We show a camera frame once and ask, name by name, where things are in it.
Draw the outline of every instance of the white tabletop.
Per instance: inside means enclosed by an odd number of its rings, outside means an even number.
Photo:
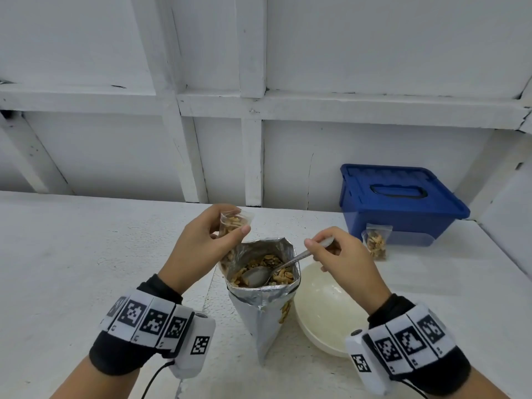
[[[162,266],[205,207],[0,192],[0,397],[49,397],[88,353],[117,296]],[[246,210],[256,214],[248,239],[284,236],[298,252],[322,228],[345,228],[339,213]],[[455,221],[430,248],[389,253],[379,269],[390,288],[427,303],[478,369],[512,398],[528,398],[532,284],[482,229]],[[218,272],[187,291],[184,304],[214,316],[216,333],[201,374],[182,383],[181,399],[372,397],[349,360],[316,349],[293,313],[261,368]],[[146,364],[131,397],[140,397],[162,363],[156,356]],[[147,397],[171,399],[177,387],[163,371]],[[416,394],[401,387],[393,397]]]

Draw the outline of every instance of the spoon handle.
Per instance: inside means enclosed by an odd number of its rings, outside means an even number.
[[[323,241],[320,242],[320,245],[323,246],[324,248],[328,247],[330,244],[332,244],[334,241],[334,237],[329,237],[329,238],[326,238],[324,239]],[[281,270],[282,268],[285,268],[285,267],[288,267],[288,266],[291,266],[293,265],[295,262],[297,261],[300,261],[302,259],[305,259],[306,257],[309,257],[311,255],[310,251],[309,250],[306,250],[302,253],[300,253],[299,255],[297,255],[295,258],[289,260],[288,262],[280,265],[280,266],[277,266],[275,269],[272,270],[272,273],[275,273],[275,272],[278,272],[279,270]]]

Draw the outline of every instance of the cream plastic bowl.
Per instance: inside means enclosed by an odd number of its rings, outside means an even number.
[[[365,311],[314,262],[303,269],[294,305],[297,323],[318,349],[348,357],[345,338],[353,330],[368,327]]]

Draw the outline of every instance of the black cable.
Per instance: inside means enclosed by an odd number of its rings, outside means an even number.
[[[172,360],[166,364],[164,364],[160,369],[158,369],[155,374],[152,376],[150,382],[148,382],[148,386],[146,387],[146,390],[144,391],[144,393],[142,394],[142,397],[140,399],[144,399],[146,397],[146,394],[148,393],[148,389],[150,389],[151,385],[152,385],[152,382],[153,380],[155,379],[155,377],[159,374],[159,372],[161,372],[163,370],[163,368],[166,368],[166,367],[169,367],[171,365],[174,365],[176,363],[176,360]]]
[[[403,381],[399,381],[399,382],[400,382],[400,383],[404,383],[406,386],[408,386],[409,388],[415,390],[417,393],[419,393],[419,394],[420,394],[421,396],[423,396],[425,399],[428,399],[427,396],[426,396],[421,390],[417,389],[414,385],[412,385],[412,384],[410,384],[410,383],[408,383],[408,382],[406,382],[406,381],[404,381],[404,380],[403,380]]]

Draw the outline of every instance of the spoon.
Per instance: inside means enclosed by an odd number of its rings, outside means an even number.
[[[320,242],[320,245],[324,248],[327,248],[330,244],[333,243],[333,241],[334,237],[329,237]],[[268,280],[270,280],[271,276],[275,272],[278,272],[282,268],[291,266],[297,261],[302,260],[310,255],[310,251],[306,250],[305,252],[297,255],[295,258],[289,260],[288,262],[277,266],[273,270],[271,268],[267,268],[266,266],[257,266],[256,268],[250,268],[242,275],[242,279],[245,283],[247,283],[248,288],[262,287],[268,282]]]

